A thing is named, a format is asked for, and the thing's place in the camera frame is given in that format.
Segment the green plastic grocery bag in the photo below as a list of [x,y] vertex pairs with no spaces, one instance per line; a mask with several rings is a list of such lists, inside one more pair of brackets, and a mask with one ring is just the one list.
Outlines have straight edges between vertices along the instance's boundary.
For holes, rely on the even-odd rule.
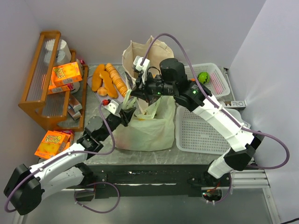
[[128,90],[123,100],[123,109],[137,106],[128,126],[118,126],[114,139],[118,149],[131,151],[159,151],[168,149],[174,142],[175,100],[171,96],[161,96],[146,110],[140,111],[140,103]]

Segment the beige canvas tote bag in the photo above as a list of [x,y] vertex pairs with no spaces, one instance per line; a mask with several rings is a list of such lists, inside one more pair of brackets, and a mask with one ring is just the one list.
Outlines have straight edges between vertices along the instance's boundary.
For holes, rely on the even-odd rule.
[[[132,89],[137,79],[137,73],[133,71],[133,62],[137,56],[144,56],[150,43],[154,37],[150,37],[145,44],[130,42],[130,45],[122,54],[122,66],[126,72],[126,85],[129,89]],[[173,58],[174,54],[172,49],[164,42],[156,40],[151,47],[147,59],[150,60],[150,65],[156,68],[162,60],[167,58]],[[175,101],[171,97],[161,97],[155,100],[153,104],[149,104],[142,99],[136,97],[130,97],[126,106],[134,104],[137,107],[135,115],[141,119],[160,119],[162,117],[174,117],[175,114]]]

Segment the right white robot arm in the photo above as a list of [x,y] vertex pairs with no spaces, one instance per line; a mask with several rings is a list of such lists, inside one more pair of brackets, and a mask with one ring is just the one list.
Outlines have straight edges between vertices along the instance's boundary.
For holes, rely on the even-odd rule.
[[160,74],[152,76],[150,61],[137,56],[133,68],[138,77],[132,95],[150,102],[160,96],[172,96],[175,102],[209,123],[230,144],[230,149],[211,162],[207,176],[215,179],[233,170],[246,168],[263,136],[242,130],[243,124],[232,121],[231,114],[222,107],[208,88],[189,80],[184,65],[175,58],[160,63]]

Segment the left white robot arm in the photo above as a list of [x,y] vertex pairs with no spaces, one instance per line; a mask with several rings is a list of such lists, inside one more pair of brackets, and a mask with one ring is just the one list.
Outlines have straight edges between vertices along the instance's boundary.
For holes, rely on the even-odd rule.
[[48,196],[67,187],[82,185],[92,177],[84,162],[95,155],[111,154],[115,146],[102,153],[102,142],[108,137],[115,140],[112,132],[119,125],[128,126],[136,110],[135,107],[118,109],[112,105],[104,108],[110,114],[106,118],[103,114],[93,117],[84,134],[68,149],[41,163],[30,167],[21,164],[14,169],[4,189],[5,212],[26,215]]

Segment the purple tray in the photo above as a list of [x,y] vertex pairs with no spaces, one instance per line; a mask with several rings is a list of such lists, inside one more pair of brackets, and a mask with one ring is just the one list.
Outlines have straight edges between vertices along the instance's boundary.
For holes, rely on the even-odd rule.
[[88,77],[87,83],[100,102],[113,99],[123,102],[128,91],[124,78],[116,69],[96,71]]

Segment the row of round crackers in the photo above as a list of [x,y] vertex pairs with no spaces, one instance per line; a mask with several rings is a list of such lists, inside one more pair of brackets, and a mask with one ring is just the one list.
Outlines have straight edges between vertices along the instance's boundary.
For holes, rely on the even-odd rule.
[[116,68],[110,64],[107,63],[106,66],[106,71],[109,73],[110,78],[112,79],[113,84],[115,85],[116,89],[118,90],[118,92],[125,97],[126,93],[128,91],[126,84],[124,83],[124,81],[122,80],[119,72],[116,70]]

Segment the green watermelon ball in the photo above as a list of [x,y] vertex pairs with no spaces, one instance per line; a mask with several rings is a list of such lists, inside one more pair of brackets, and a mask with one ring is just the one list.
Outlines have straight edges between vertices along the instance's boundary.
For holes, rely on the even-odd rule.
[[208,72],[204,71],[198,74],[198,81],[202,84],[207,84],[210,82],[210,75]]

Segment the round bread bun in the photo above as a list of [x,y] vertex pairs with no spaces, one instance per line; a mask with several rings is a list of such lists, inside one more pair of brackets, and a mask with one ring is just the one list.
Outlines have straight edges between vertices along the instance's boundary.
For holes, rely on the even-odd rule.
[[105,87],[100,87],[97,90],[97,94],[102,96],[102,97],[105,97],[108,94],[108,92],[107,92],[107,89]]

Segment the wooden shelf rack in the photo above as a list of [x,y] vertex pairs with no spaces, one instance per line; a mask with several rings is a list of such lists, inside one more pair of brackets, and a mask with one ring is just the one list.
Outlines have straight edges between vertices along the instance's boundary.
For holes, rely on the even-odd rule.
[[83,80],[75,94],[82,105],[79,119],[72,120],[68,113],[70,91],[48,94],[60,38],[58,30],[40,33],[19,107],[44,130],[80,132],[84,129],[88,66],[83,64]]

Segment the orange box on floor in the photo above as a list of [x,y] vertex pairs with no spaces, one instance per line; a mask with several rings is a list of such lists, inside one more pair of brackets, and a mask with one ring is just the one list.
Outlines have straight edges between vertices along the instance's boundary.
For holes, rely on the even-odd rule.
[[73,144],[73,138],[73,131],[70,130],[47,131],[35,151],[35,156],[45,160],[50,159],[68,149]]

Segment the long bread loaf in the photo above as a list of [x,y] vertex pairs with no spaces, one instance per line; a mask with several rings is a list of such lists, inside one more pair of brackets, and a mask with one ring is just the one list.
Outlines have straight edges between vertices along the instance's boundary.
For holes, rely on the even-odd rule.
[[102,86],[102,78],[100,77],[100,72],[105,71],[105,65],[100,64],[98,67],[95,69],[92,77],[92,91],[97,92],[97,90]]

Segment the back white perforated basket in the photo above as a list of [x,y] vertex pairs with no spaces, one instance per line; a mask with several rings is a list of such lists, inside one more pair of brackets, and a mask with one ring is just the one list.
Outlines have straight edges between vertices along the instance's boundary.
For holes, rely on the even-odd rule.
[[210,82],[203,84],[207,87],[216,98],[221,98],[230,94],[230,88],[224,75],[214,63],[202,63],[192,65],[196,78],[198,79],[198,74],[201,72],[208,72],[210,75]]

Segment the white perforated basket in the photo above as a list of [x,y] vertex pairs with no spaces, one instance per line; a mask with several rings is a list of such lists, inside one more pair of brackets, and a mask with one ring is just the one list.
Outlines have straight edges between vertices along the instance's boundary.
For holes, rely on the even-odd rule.
[[202,63],[192,65],[196,78],[198,79],[198,74],[201,72],[208,72],[210,75],[210,82],[203,84],[207,87],[216,98],[221,98],[230,94],[230,88],[224,75],[214,63]]
[[222,155],[230,144],[209,123],[182,106],[176,110],[176,145],[179,150]]

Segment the orange cracker box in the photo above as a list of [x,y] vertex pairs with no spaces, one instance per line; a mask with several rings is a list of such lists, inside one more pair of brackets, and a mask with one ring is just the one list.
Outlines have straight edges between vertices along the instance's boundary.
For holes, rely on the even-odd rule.
[[64,91],[71,91],[72,89],[73,89],[72,84],[67,84],[67,85],[57,87],[50,80],[49,87],[48,87],[48,94],[54,94],[54,93],[59,93],[59,92],[64,92]]
[[82,81],[82,72],[77,62],[56,66],[52,70],[51,80],[56,87]]

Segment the front white perforated basket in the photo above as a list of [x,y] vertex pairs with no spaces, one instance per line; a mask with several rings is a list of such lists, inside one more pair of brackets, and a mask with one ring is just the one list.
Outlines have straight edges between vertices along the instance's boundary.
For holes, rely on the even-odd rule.
[[222,155],[230,144],[209,123],[182,106],[176,110],[176,145],[179,150]]

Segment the grey RIO block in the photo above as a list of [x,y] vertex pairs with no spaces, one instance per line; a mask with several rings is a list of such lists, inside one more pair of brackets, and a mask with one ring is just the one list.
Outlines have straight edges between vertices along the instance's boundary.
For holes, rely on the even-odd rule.
[[222,101],[221,104],[225,108],[245,108],[246,104],[244,101]]

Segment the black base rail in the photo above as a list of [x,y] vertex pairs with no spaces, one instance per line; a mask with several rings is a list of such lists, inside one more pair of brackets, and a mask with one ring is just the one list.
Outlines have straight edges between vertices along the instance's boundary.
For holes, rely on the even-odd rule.
[[95,198],[111,196],[201,197],[202,189],[227,187],[228,174],[221,179],[207,176],[206,165],[88,165],[92,176],[74,189],[93,189]]

